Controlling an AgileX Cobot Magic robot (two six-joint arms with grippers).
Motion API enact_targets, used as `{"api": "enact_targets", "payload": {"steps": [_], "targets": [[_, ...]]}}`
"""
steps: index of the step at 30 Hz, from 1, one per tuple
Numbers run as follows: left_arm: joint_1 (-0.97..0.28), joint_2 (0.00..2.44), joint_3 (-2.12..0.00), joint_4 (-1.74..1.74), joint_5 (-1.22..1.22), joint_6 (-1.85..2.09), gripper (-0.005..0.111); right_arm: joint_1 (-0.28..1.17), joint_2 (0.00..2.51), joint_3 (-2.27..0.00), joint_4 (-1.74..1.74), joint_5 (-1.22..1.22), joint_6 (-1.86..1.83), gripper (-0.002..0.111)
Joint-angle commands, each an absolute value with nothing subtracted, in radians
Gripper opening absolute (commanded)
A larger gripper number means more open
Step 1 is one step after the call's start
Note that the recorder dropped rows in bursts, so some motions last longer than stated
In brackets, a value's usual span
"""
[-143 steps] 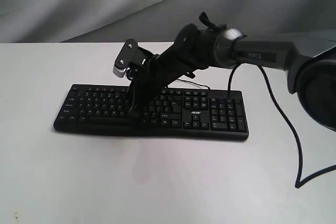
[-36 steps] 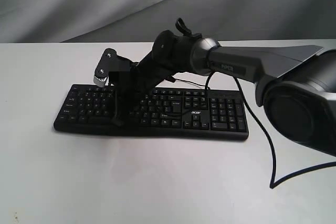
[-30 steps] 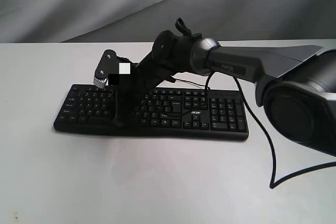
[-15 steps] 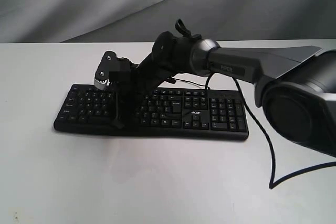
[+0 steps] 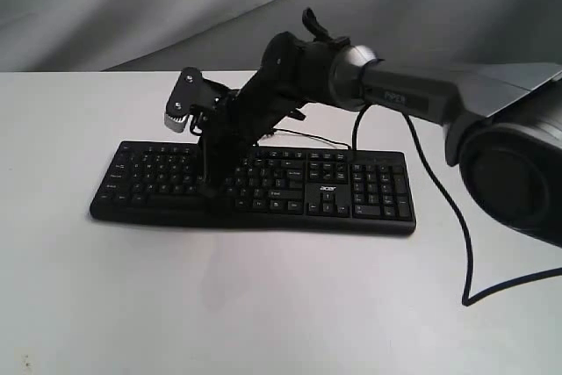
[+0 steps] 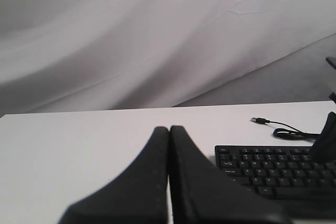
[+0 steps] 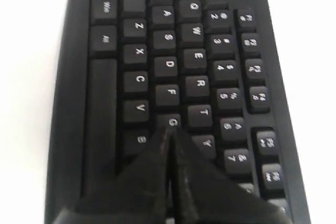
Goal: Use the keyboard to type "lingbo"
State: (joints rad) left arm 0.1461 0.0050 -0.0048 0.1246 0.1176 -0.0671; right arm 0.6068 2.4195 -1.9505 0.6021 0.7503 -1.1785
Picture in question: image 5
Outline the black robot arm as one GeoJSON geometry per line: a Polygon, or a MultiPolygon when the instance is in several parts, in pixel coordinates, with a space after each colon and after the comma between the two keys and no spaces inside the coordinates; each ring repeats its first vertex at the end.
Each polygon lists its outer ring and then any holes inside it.
{"type": "Polygon", "coordinates": [[[443,129],[446,163],[458,167],[486,214],[561,243],[559,64],[398,63],[330,36],[311,9],[302,21],[313,39],[276,35],[253,77],[204,119],[200,145],[210,183],[294,109],[379,105],[443,129]]]}

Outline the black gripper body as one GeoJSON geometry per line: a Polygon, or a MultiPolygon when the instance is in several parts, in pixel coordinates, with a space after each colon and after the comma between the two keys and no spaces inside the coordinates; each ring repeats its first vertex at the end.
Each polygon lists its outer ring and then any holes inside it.
{"type": "Polygon", "coordinates": [[[306,103],[306,95],[287,82],[251,80],[233,90],[222,83],[204,80],[199,93],[199,106],[205,111],[200,149],[247,149],[306,103]]]}

